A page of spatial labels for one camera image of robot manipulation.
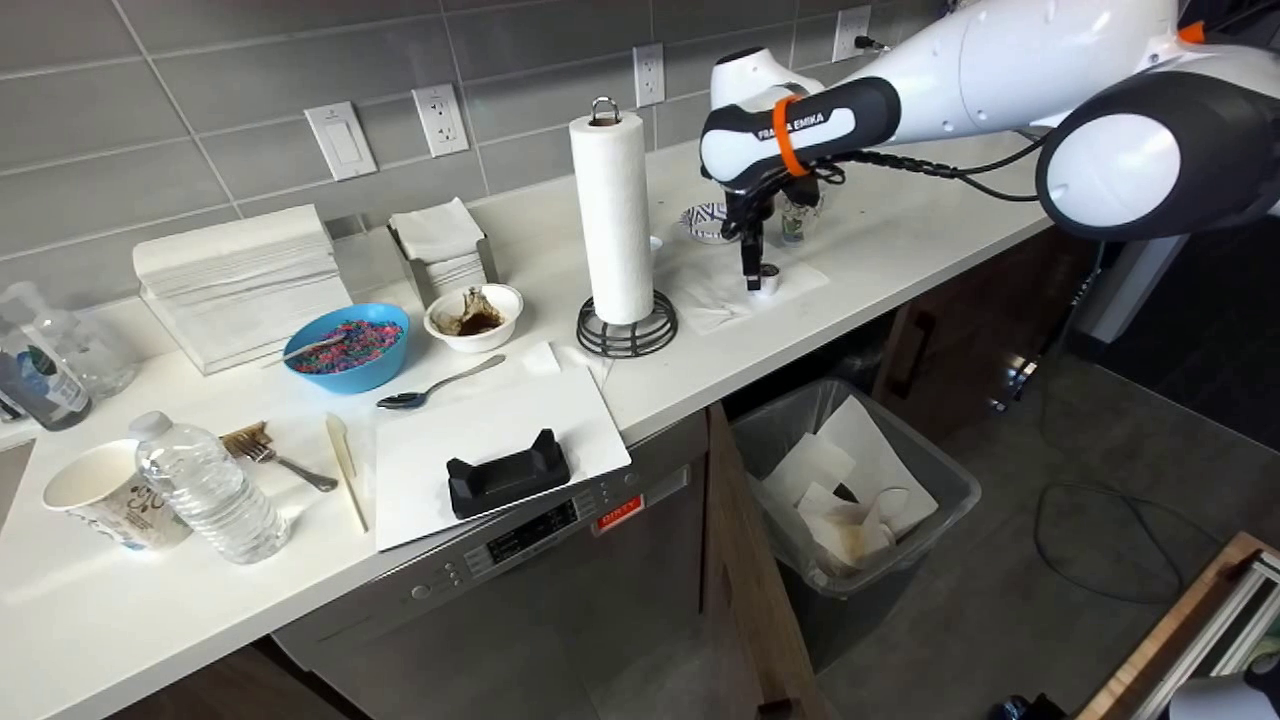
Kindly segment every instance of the sink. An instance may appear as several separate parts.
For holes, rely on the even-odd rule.
[[[15,495],[15,484],[25,480],[27,456],[32,456],[32,441],[0,452],[0,528],[7,520],[7,503]]]

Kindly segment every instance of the black device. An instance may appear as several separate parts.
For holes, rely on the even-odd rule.
[[[520,495],[569,484],[569,460],[551,427],[539,427],[528,452],[488,464],[448,460],[448,501],[457,514],[476,514]]]

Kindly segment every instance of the white bowl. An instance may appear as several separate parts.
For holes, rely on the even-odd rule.
[[[492,351],[503,341],[512,341],[520,311],[523,311],[520,290],[507,285],[481,285],[476,290],[494,307],[494,317],[498,317],[494,329],[485,329],[472,337],[452,337],[448,325],[457,325],[465,317],[465,300],[469,300],[469,289],[452,289],[452,290],[437,297],[437,302],[429,302],[429,317],[423,317],[429,337],[437,337],[452,351],[469,351],[469,357]]]

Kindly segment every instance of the cabinet door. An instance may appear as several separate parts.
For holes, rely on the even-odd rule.
[[[1042,233],[898,307],[877,400],[946,441],[985,419],[1017,357],[1038,360],[1067,319],[1094,242]]]
[[[722,665],[738,700],[755,711],[727,714],[789,714],[828,720],[803,632],[793,615],[765,514],[749,491],[749,472],[718,407],[707,413],[707,540],[703,540],[703,608],[722,655],[744,655],[749,667]]]

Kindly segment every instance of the paper towel roll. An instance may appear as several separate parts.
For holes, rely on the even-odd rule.
[[[642,120],[636,112],[569,124],[592,302],[603,325],[651,311]]]

